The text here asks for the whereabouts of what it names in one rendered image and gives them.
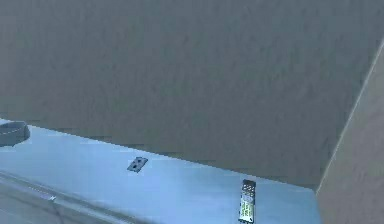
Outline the grey cassette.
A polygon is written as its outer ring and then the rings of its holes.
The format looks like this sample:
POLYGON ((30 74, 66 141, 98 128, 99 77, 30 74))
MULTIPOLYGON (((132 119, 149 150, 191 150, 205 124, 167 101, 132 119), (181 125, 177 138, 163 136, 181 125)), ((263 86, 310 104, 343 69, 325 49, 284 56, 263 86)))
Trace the grey cassette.
POLYGON ((144 157, 136 157, 127 167, 128 171, 140 172, 144 165, 147 163, 148 159, 144 157))

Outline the pale blue table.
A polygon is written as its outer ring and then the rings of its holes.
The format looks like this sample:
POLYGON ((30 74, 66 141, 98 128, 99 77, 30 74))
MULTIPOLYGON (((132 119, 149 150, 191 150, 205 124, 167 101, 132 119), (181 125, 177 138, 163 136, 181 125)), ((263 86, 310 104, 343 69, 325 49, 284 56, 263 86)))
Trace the pale blue table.
POLYGON ((244 179, 256 183, 254 224, 322 224, 308 188, 28 124, 30 137, 0 147, 0 178, 61 205, 130 224, 244 224, 244 179), (136 157, 148 161, 128 171, 136 157))

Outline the black remote control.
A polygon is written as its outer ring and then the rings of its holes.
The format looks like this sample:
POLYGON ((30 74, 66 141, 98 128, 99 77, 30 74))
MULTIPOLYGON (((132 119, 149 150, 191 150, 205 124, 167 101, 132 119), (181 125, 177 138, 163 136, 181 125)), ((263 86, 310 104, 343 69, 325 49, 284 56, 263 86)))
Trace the black remote control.
POLYGON ((241 187, 240 209, 238 221, 244 224, 255 222, 256 183, 244 179, 241 187))

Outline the grey round bowl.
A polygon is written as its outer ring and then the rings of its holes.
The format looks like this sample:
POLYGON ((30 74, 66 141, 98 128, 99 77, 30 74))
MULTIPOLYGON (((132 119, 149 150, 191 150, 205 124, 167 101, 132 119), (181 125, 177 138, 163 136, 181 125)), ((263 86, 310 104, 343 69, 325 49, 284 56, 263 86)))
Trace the grey round bowl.
POLYGON ((0 147, 15 146, 28 140, 30 130, 24 121, 12 121, 0 125, 0 147))

